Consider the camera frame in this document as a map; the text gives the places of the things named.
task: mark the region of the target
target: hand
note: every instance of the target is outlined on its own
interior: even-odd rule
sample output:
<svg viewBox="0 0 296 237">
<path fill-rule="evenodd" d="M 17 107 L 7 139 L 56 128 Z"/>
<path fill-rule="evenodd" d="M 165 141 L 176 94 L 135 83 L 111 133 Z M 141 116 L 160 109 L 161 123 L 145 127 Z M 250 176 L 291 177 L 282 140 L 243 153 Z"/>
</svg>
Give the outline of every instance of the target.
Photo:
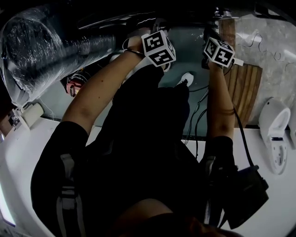
<svg viewBox="0 0 296 237">
<path fill-rule="evenodd" d="M 131 50 L 143 52 L 142 38 L 140 36 L 134 36 L 129 39 L 128 48 Z"/>
<path fill-rule="evenodd" d="M 214 63 L 211 60 L 209 60 L 208 67 L 210 68 L 210 70 L 222 70 L 219 64 Z"/>
</svg>

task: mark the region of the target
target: floor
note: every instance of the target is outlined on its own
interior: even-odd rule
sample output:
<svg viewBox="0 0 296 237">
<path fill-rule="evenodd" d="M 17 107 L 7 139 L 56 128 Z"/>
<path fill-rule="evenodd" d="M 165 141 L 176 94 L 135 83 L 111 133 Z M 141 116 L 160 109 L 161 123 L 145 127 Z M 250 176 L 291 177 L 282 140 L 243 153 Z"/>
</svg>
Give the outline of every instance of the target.
<svg viewBox="0 0 296 237">
<path fill-rule="evenodd" d="M 205 87 L 209 83 L 208 70 L 201 68 L 202 45 L 203 41 L 203 29 L 200 28 L 173 28 L 169 31 L 169 39 L 175 47 L 177 61 L 172 64 L 171 69 L 165 73 L 159 83 L 159 87 L 174 87 L 181 76 L 186 72 L 191 72 L 194 75 L 194 82 L 190 86 L 190 90 L 196 90 Z M 193 111 L 197 106 L 197 102 L 202 98 L 207 89 L 191 92 L 189 97 L 189 104 L 191 113 L 189 119 L 184 128 L 184 136 L 187 136 L 189 128 L 189 120 Z M 72 97 L 65 93 L 65 90 L 60 82 L 54 83 L 41 97 L 36 101 L 44 108 L 44 115 L 48 118 L 61 119 L 65 113 L 68 105 L 72 101 Z M 194 135 L 194 126 L 200 113 L 206 109 L 207 100 L 205 99 L 201 105 L 199 111 L 195 114 L 192 120 L 193 129 L 191 135 Z M 96 126 L 102 126 L 105 117 L 111 107 L 111 103 L 105 108 L 95 122 Z M 199 137 L 206 136 L 206 114 L 202 117 L 198 124 L 197 135 Z"/>
</svg>

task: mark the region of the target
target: wall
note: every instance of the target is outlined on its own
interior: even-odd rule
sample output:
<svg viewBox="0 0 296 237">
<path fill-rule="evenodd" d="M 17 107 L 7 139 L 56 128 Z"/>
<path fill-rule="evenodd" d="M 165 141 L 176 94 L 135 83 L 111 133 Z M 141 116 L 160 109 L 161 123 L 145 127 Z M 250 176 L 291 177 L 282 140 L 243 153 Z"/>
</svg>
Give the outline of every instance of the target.
<svg viewBox="0 0 296 237">
<path fill-rule="evenodd" d="M 32 236 L 52 236 L 40 222 L 31 207 L 30 182 L 34 167 L 57 122 L 40 118 L 31 132 L 20 127 L 8 134 L 0 144 L 0 181 L 9 208 L 19 231 Z M 95 127 L 88 143 L 93 141 L 100 128 Z M 281 176 L 270 171 L 263 141 L 258 130 L 245 130 L 253 162 L 259 165 L 260 174 L 267 180 L 269 200 L 236 231 L 245 237 L 283 237 L 296 223 L 296 151 L 288 148 L 288 164 Z M 199 142 L 199 157 L 204 153 L 204 142 Z M 195 154 L 195 142 L 188 148 Z M 241 134 L 234 132 L 234 158 L 239 169 L 248 166 Z M 226 223 L 223 228 L 229 229 Z"/>
</svg>

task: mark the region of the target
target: black clothing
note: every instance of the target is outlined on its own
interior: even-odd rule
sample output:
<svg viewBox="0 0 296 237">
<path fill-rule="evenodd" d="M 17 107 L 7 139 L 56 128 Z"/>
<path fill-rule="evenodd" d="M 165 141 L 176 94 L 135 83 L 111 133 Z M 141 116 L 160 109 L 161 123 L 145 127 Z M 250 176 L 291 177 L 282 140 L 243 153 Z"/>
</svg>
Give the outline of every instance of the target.
<svg viewBox="0 0 296 237">
<path fill-rule="evenodd" d="M 79 199 L 68 203 L 78 194 L 87 236 L 103 236 L 120 214 L 147 198 L 203 222 L 204 167 L 180 140 L 189 116 L 189 90 L 185 84 L 158 88 L 162 76 L 162 69 L 153 65 L 131 76 L 114 96 L 98 137 L 87 147 L 82 127 L 72 122 L 57 126 L 31 181 L 33 208 L 57 237 L 62 236 L 59 203 L 67 236 L 80 236 L 80 226 L 71 219 L 81 218 L 73 211 Z M 232 163 L 232 145 L 230 138 L 216 137 L 207 141 L 204 157 Z M 73 167 L 67 171 L 70 163 Z"/>
</svg>

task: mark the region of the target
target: plastic wrap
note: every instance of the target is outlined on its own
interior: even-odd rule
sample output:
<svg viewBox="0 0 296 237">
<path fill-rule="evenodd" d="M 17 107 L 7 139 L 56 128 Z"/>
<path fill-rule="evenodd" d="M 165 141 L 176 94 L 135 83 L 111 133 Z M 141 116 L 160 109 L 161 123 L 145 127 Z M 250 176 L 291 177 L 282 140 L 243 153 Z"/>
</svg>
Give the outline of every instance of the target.
<svg viewBox="0 0 296 237">
<path fill-rule="evenodd" d="M 10 19 L 0 32 L 0 73 L 12 102 L 33 101 L 53 82 L 115 50 L 113 35 L 84 34 L 52 5 Z"/>
</svg>

